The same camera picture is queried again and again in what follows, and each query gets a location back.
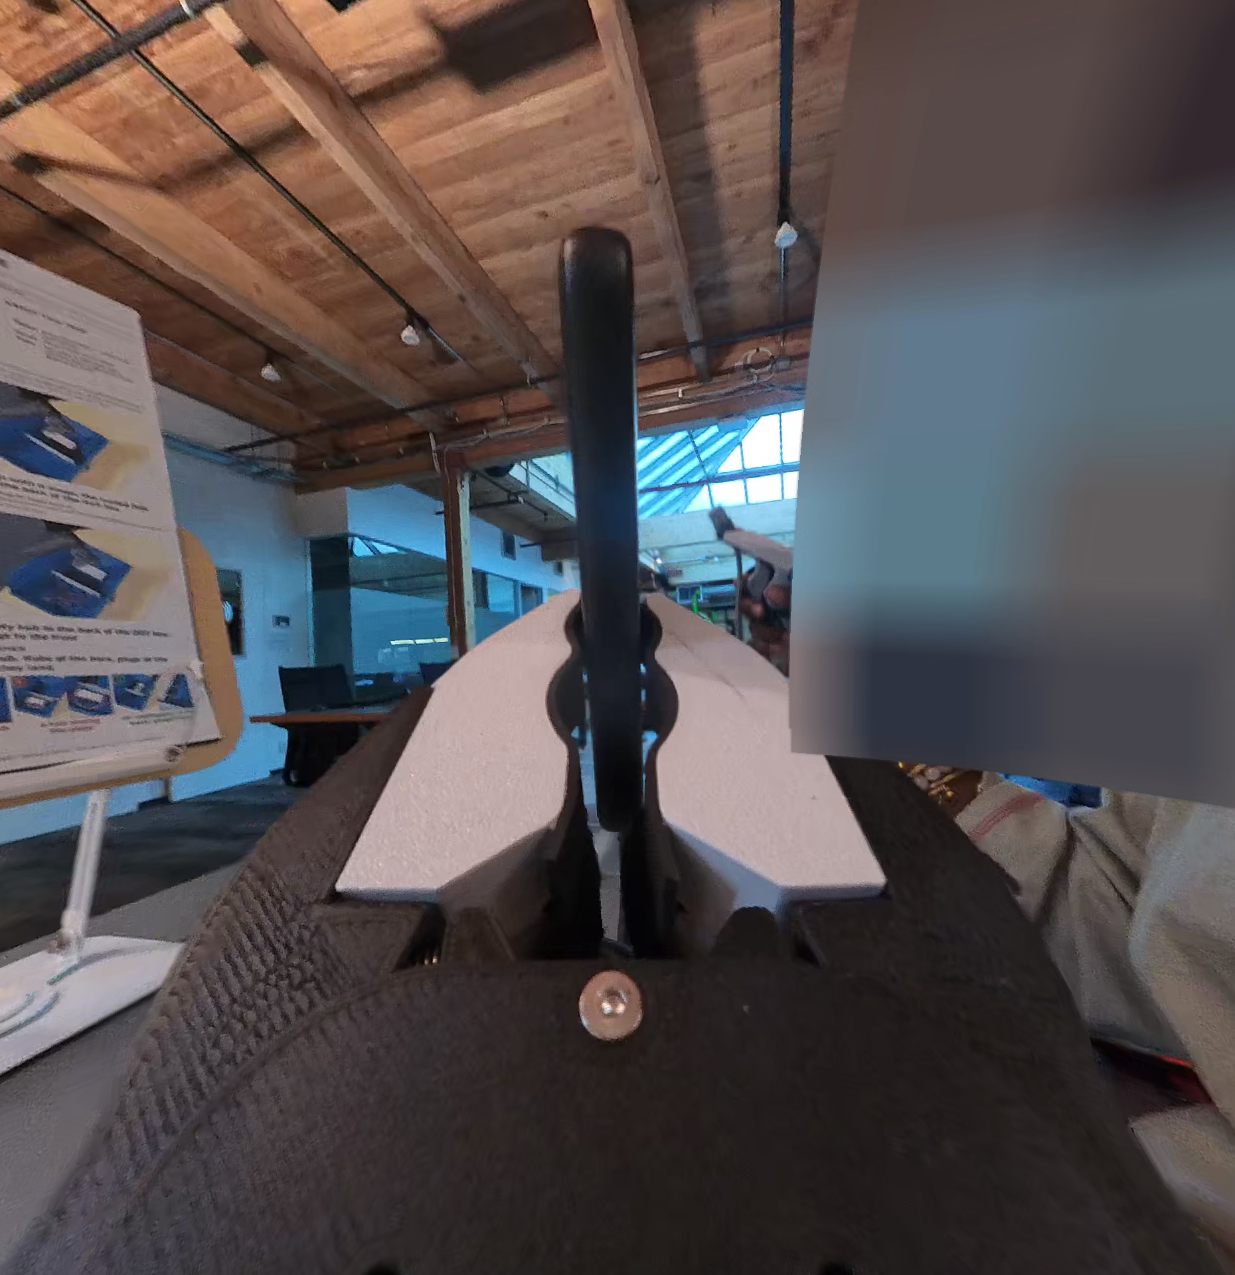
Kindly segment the wooden office desk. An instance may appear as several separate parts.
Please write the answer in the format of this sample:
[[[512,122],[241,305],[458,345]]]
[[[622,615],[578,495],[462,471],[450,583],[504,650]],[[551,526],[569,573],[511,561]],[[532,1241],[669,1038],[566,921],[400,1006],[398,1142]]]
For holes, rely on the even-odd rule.
[[[389,706],[349,706],[252,714],[246,722],[285,733],[282,782],[289,789],[308,789],[390,713]]]

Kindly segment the instruction sheet on board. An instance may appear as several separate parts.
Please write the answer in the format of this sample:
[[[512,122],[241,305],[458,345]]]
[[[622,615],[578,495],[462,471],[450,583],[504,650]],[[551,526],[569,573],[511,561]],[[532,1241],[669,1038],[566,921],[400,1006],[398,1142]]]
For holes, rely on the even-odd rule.
[[[140,321],[0,248],[0,808],[84,795],[57,932],[0,967],[0,1078],[176,964],[87,929],[115,790],[234,746],[207,673]]]

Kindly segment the slim black usb hub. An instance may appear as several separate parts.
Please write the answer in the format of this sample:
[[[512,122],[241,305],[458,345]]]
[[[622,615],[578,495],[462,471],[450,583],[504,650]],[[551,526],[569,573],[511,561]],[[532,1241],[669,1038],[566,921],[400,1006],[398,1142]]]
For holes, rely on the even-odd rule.
[[[588,227],[561,243],[558,292],[568,453],[580,571],[580,650],[601,827],[641,810],[634,271],[625,235]]]

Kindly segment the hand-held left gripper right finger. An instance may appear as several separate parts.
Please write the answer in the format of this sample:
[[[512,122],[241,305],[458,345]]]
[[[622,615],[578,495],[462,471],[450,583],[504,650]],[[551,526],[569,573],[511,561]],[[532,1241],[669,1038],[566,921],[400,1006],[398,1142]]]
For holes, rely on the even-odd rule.
[[[622,836],[633,951],[709,951],[735,912],[875,900],[885,874],[824,757],[796,753],[788,681],[662,595],[641,604],[642,805]]]

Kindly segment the black office chair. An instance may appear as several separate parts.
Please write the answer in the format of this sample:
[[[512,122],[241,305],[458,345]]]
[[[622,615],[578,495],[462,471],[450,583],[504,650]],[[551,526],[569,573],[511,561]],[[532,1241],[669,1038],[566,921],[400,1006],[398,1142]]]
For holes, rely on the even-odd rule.
[[[281,708],[288,714],[338,710],[354,705],[353,684],[341,662],[278,665],[276,676]]]

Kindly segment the wooden post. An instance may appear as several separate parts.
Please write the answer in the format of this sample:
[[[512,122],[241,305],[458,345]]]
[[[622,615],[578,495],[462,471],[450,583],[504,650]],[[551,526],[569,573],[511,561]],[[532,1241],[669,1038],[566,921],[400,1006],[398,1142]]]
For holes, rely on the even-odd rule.
[[[452,660],[476,644],[476,607],[471,556],[470,471],[448,455],[440,463],[447,625]]]

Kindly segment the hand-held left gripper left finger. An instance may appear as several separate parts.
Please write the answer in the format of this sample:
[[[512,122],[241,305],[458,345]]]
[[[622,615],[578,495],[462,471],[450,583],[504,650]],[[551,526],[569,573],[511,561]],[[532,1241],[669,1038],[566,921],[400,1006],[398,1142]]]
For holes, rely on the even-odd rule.
[[[335,883],[338,897],[493,919],[512,951],[596,951],[600,867],[573,737],[578,592],[555,595],[431,686]]]

